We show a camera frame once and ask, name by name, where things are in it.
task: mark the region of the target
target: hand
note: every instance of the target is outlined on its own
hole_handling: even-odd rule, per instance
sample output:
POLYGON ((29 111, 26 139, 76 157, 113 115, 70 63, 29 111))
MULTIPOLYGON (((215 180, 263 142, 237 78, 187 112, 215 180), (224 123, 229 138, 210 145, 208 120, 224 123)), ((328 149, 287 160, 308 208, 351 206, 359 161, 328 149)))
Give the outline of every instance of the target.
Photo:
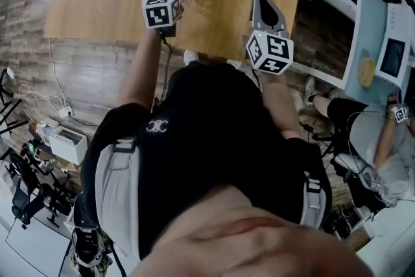
POLYGON ((394 93, 391 93, 388 96, 388 104, 386 106, 386 114, 389 118, 392 118, 396 121, 395 111, 397 109, 397 96, 394 93))

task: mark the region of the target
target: person sitting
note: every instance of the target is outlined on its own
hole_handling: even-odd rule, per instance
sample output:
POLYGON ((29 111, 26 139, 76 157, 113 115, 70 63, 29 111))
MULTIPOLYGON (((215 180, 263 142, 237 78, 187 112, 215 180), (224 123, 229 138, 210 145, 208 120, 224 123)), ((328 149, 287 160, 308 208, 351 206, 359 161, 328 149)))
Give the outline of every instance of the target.
POLYGON ((388 106, 365 105, 336 98, 332 101, 317 94, 314 77, 305 85, 305 103, 314 106, 324 117, 334 122, 342 133, 337 139, 340 152, 359 156, 370 168, 357 164, 359 173, 372 190, 391 206, 414 196, 415 117, 409 125, 396 122, 393 109, 397 96, 388 98, 388 106))

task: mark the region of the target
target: power strip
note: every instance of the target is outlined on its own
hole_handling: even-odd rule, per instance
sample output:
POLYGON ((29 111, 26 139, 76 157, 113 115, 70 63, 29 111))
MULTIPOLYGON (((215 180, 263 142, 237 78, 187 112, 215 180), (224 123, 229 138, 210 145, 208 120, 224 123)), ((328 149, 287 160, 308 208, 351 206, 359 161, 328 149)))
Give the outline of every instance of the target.
POLYGON ((69 114, 71 114, 73 117, 75 116, 73 113, 72 106, 67 106, 66 108, 62 108, 59 110, 59 115, 61 118, 69 117, 69 114))

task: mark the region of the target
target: wooden floor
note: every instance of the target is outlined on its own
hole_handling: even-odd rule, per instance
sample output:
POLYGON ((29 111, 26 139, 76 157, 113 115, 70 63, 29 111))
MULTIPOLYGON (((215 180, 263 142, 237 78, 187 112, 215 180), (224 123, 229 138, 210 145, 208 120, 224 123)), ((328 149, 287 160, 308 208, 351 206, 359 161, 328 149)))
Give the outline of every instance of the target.
MULTIPOLYGON (((49 55, 48 40, 43 37, 45 18, 49 6, 48 1, 42 0, 0 0, 0 16, 6 19, 0 21, 0 68, 10 66, 16 76, 15 91, 18 93, 21 84, 26 84, 33 91, 44 95, 61 95, 53 77, 53 65, 49 55)), ((320 35, 327 34, 327 27, 331 27, 330 17, 316 16, 321 13, 311 6, 298 8, 297 19, 294 24, 293 39, 296 44, 296 54, 306 58, 310 54, 318 54, 320 59, 332 59, 333 47, 319 42, 313 45, 306 43, 313 39, 316 29, 320 35)), ((341 63, 348 57, 348 41, 344 38, 344 44, 339 46, 336 34, 329 34, 336 49, 335 68, 341 68, 341 63)), ((115 106, 117 93, 125 75, 125 70, 130 65, 137 45, 131 43, 106 43, 91 40, 51 39, 51 51, 55 62, 55 72, 67 99, 75 112, 75 117, 85 123, 99 125, 106 113, 115 106)), ((160 70, 156 95, 160 96, 164 82, 164 72, 167 60, 165 50, 161 55, 160 70)), ((183 67, 182 52, 178 51, 172 57, 169 73, 183 67)), ((306 77, 300 73, 289 71, 287 73, 290 87, 296 105, 302 108, 302 91, 306 77)), ((9 82, 9 89, 13 89, 13 82, 9 82)), ((324 92, 329 87, 321 85, 324 92)), ((27 88, 21 89, 25 95, 27 88)), ((25 111, 35 120, 40 121, 45 117, 51 117, 67 128, 84 133, 92 138, 96 127, 86 126, 71 119, 60 119, 59 115, 46 101, 37 101, 30 94, 22 97, 25 111)), ((53 104, 59 110, 59 101, 53 104)), ((302 108, 301 119, 316 127, 316 131, 325 131, 326 122, 318 117, 312 109, 302 108)), ((26 118, 23 109, 16 110, 16 116, 26 118)), ((31 139, 27 127, 24 126, 12 133, 10 145, 17 151, 21 145, 31 139)), ((331 166, 327 173, 333 186, 333 204, 342 204, 350 201, 347 186, 335 176, 331 166)))

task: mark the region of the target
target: black shorts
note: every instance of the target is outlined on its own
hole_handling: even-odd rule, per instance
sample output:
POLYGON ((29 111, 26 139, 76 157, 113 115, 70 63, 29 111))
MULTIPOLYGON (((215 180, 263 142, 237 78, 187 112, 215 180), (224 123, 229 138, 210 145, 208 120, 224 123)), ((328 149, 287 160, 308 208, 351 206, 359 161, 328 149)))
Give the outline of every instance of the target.
POLYGON ((327 115, 334 122, 336 132, 340 132, 335 145, 336 154, 357 154, 352 145, 349 145, 351 126, 367 105, 349 99, 333 99, 327 108, 327 115))

